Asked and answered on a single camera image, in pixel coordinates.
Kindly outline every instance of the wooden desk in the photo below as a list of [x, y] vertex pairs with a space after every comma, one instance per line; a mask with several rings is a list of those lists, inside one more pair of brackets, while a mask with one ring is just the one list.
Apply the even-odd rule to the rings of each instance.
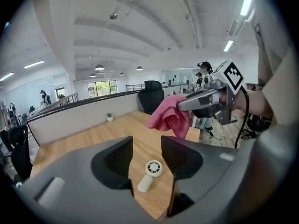
[[[133, 159], [129, 167], [135, 200], [154, 218], [157, 219], [167, 209], [173, 183], [173, 176], [161, 155], [161, 135], [174, 136], [172, 131], [161, 132], [145, 126], [150, 115], [136, 111], [112, 122], [81, 131], [67, 138], [41, 146], [31, 176], [38, 173], [60, 156], [78, 148], [99, 144], [108, 140], [126, 136], [133, 137]], [[199, 130], [190, 128], [186, 140], [198, 142]], [[145, 175], [145, 165], [156, 159], [163, 165], [163, 173], [155, 178], [146, 193], [138, 191], [137, 185]]]

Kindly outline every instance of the chair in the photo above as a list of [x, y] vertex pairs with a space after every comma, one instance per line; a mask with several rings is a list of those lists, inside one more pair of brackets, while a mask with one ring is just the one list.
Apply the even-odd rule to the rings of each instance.
[[138, 98], [146, 114], [152, 114], [164, 100], [162, 85], [156, 80], [144, 81], [145, 89], [138, 93]]
[[13, 127], [8, 133], [8, 139], [14, 149], [11, 153], [11, 162], [17, 171], [14, 181], [25, 181], [30, 177], [32, 164], [29, 156], [29, 143], [28, 143], [28, 127], [21, 125]]
[[253, 131], [244, 129], [243, 132], [247, 132], [248, 134], [241, 136], [241, 139], [247, 136], [250, 136], [251, 138], [256, 138], [257, 133], [269, 128], [270, 124], [270, 122], [262, 121], [260, 116], [253, 115], [251, 119], [247, 120], [248, 128]]

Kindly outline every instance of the ceiling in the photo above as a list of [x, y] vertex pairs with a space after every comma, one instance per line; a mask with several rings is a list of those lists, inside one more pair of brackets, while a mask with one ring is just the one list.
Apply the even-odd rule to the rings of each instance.
[[[222, 52], [227, 44], [233, 19], [240, 20], [243, 0], [69, 0], [63, 17], [55, 18], [57, 40], [68, 39], [76, 74], [90, 73], [97, 64], [118, 76], [144, 59], [178, 50]], [[50, 0], [53, 7], [55, 0]], [[117, 13], [116, 20], [109, 16]], [[52, 52], [48, 37], [40, 28], [32, 5], [27, 0], [6, 28], [0, 44], [0, 76], [8, 72], [26, 75], [26, 64], [43, 59], [43, 66], [63, 62]], [[232, 54], [242, 54], [246, 46], [256, 45], [249, 22], [234, 37]]]

